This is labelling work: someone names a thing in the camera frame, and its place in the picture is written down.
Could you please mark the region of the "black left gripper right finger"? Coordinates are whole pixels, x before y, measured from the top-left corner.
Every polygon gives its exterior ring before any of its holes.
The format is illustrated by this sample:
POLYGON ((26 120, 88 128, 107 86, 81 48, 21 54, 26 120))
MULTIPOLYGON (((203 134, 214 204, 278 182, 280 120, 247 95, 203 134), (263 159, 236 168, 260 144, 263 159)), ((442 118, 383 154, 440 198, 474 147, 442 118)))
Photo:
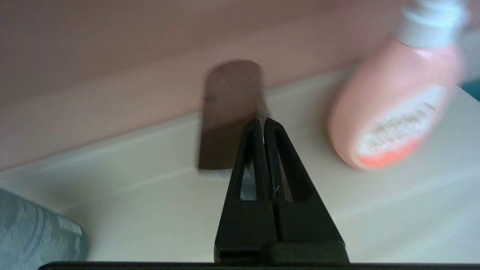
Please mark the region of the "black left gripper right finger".
POLYGON ((280 241, 343 244, 285 128, 271 118, 264 124, 264 145, 280 241))

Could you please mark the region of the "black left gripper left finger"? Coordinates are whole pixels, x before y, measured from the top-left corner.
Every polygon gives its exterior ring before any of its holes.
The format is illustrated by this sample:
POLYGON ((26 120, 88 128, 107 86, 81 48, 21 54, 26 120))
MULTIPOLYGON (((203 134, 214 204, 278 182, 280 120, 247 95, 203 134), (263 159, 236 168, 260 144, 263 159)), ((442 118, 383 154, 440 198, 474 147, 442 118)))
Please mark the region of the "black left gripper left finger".
POLYGON ((214 242, 216 263, 260 263, 265 247, 277 241, 269 168, 259 121, 249 123, 238 144, 214 242), (256 199, 241 199, 245 166, 253 162, 256 199))

